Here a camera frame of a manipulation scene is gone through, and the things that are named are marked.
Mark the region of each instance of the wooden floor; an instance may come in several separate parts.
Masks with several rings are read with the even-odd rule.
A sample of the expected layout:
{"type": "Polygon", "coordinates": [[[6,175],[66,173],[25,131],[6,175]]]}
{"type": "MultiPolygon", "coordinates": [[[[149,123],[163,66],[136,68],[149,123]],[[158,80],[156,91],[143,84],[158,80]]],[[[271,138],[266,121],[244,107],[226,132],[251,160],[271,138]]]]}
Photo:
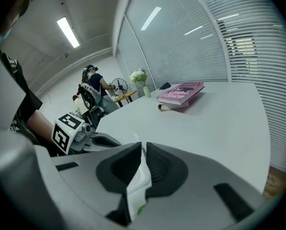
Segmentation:
{"type": "Polygon", "coordinates": [[[286,190],[286,173],[269,168],[266,185],[263,191],[265,199],[271,199],[277,195],[282,194],[286,190]]]}

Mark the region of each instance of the small wooden table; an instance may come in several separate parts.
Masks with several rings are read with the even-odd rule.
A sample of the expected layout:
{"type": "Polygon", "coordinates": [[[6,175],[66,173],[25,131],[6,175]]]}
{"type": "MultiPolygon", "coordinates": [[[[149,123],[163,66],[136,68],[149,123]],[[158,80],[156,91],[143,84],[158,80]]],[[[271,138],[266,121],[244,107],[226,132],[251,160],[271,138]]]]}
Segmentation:
{"type": "Polygon", "coordinates": [[[121,100],[125,99],[125,98],[129,98],[129,101],[132,102],[132,98],[131,98],[131,95],[133,95],[134,93],[136,92],[135,91],[131,91],[131,92],[128,92],[128,93],[125,93],[124,95],[122,95],[121,97],[119,97],[118,99],[116,99],[114,102],[118,102],[119,106],[120,107],[123,107],[123,104],[121,102],[121,100]]]}

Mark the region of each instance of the white wall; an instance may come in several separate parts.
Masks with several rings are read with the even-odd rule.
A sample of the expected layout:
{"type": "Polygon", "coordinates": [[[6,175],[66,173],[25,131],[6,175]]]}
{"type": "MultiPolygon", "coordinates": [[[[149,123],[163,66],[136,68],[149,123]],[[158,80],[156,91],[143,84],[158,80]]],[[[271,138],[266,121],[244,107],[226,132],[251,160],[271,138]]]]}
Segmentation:
{"type": "Polygon", "coordinates": [[[118,0],[107,0],[107,27],[109,34],[109,45],[112,45],[112,32],[113,32],[113,24],[115,18],[115,12],[117,8],[118,0]]]}
{"type": "Polygon", "coordinates": [[[82,78],[82,71],[89,64],[98,67],[97,73],[101,74],[107,83],[112,82],[115,78],[123,78],[113,56],[97,62],[86,62],[63,76],[61,80],[39,96],[43,102],[40,111],[52,124],[56,118],[61,117],[63,114],[74,112],[72,96],[77,93],[78,85],[82,78]]]}
{"type": "Polygon", "coordinates": [[[115,16],[114,16],[114,21],[113,21],[113,28],[112,28],[112,32],[110,33],[112,35],[111,42],[112,42],[113,56],[115,56],[115,53],[116,53],[118,32],[119,32],[119,28],[120,28],[122,18],[124,16],[124,12],[125,12],[128,1],[129,0],[117,0],[115,16]]]}

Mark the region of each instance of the flower vase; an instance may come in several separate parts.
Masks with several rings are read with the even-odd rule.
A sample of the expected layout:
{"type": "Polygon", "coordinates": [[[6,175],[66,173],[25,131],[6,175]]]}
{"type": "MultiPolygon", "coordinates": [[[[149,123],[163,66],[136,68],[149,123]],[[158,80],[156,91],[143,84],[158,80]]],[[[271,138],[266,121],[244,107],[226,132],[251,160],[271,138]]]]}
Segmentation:
{"type": "Polygon", "coordinates": [[[151,95],[150,95],[150,91],[149,91],[149,88],[147,86],[144,86],[143,87],[143,91],[144,91],[144,94],[147,98],[150,98],[151,95]]]}

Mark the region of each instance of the vr headset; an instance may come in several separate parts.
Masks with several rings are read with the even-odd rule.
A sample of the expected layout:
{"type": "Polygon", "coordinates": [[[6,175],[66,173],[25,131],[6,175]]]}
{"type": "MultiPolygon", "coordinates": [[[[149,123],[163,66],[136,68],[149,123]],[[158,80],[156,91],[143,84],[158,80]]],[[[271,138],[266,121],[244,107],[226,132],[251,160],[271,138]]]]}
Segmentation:
{"type": "Polygon", "coordinates": [[[84,70],[86,71],[91,71],[91,70],[95,70],[95,71],[98,71],[98,67],[95,67],[93,65],[87,65],[84,70]]]}

